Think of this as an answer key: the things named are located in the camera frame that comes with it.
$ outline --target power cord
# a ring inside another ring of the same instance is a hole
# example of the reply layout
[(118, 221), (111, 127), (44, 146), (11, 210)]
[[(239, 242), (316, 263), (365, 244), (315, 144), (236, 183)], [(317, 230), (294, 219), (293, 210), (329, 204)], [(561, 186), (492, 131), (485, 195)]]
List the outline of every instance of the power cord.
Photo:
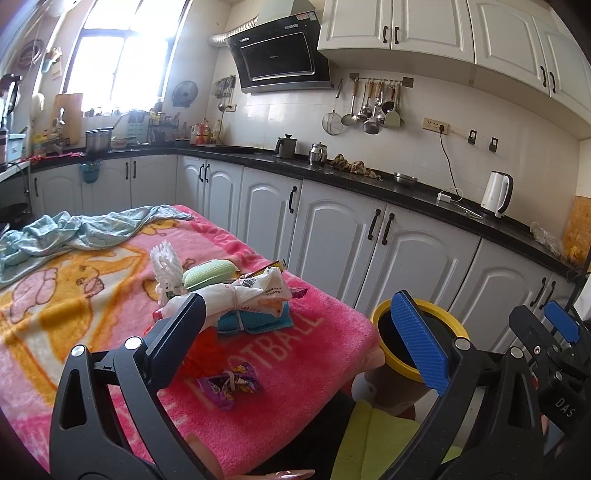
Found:
[(447, 156), (447, 152), (445, 151), (445, 147), (443, 146), (443, 131), (444, 130), (445, 130), (445, 127), (443, 125), (439, 125), (439, 141), (441, 142), (441, 149), (443, 150), (443, 153), (445, 154), (445, 158), (447, 159), (447, 165), (449, 166), (449, 174), (452, 176), (453, 188), (455, 189), (456, 195), (457, 195), (457, 193), (460, 192), (461, 190), (459, 190), (456, 186), (456, 179), (453, 178), (452, 162), (449, 161), (449, 157)]

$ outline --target person's hand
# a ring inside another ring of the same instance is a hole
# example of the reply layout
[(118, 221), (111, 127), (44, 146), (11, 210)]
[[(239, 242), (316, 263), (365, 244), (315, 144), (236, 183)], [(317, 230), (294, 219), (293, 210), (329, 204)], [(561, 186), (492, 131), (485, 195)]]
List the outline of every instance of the person's hand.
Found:
[(187, 444), (203, 462), (205, 467), (216, 476), (217, 480), (306, 480), (315, 473), (314, 470), (289, 470), (269, 473), (267, 475), (237, 475), (226, 479), (216, 456), (209, 448), (201, 443), (197, 435), (190, 433), (187, 437)]

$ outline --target cutting board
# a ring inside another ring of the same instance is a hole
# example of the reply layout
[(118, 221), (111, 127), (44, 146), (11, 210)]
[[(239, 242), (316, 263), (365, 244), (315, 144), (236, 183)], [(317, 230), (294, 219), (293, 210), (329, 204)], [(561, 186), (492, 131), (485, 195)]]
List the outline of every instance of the cutting board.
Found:
[(66, 123), (61, 128), (61, 136), (64, 139), (64, 146), (76, 145), (80, 141), (82, 132), (82, 93), (59, 93), (53, 102), (53, 110), (49, 120), (49, 131), (51, 122), (60, 116), (60, 108), (64, 109), (62, 120)]

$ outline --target teal cloth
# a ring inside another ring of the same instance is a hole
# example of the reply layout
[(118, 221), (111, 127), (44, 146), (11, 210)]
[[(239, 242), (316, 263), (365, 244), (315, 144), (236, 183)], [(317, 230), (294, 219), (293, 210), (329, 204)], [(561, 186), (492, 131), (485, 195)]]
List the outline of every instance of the teal cloth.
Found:
[(44, 215), (22, 231), (0, 238), (0, 288), (8, 287), (52, 258), (72, 250), (102, 250), (123, 243), (145, 224), (157, 220), (190, 220), (192, 215), (170, 205), (140, 207), (96, 217), (61, 212)]
[(283, 302), (283, 311), (281, 316), (274, 317), (269, 313), (255, 313), (244, 312), (239, 310), (232, 310), (225, 315), (222, 315), (217, 323), (217, 332), (220, 335), (234, 335), (240, 333), (240, 323), (238, 315), (242, 319), (243, 330), (246, 333), (267, 333), (281, 328), (288, 328), (294, 326), (294, 321), (290, 317), (290, 306), (285, 301)]

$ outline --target crumpled cloth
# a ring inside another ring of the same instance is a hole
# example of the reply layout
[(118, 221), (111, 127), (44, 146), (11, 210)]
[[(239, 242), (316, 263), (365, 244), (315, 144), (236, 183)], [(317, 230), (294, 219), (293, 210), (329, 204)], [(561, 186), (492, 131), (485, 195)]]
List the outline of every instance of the crumpled cloth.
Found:
[(145, 206), (100, 216), (44, 215), (22, 231), (0, 238), (0, 289), (20, 280), (52, 258), (74, 249), (102, 250), (125, 242), (144, 225), (157, 220), (191, 220), (170, 205)]

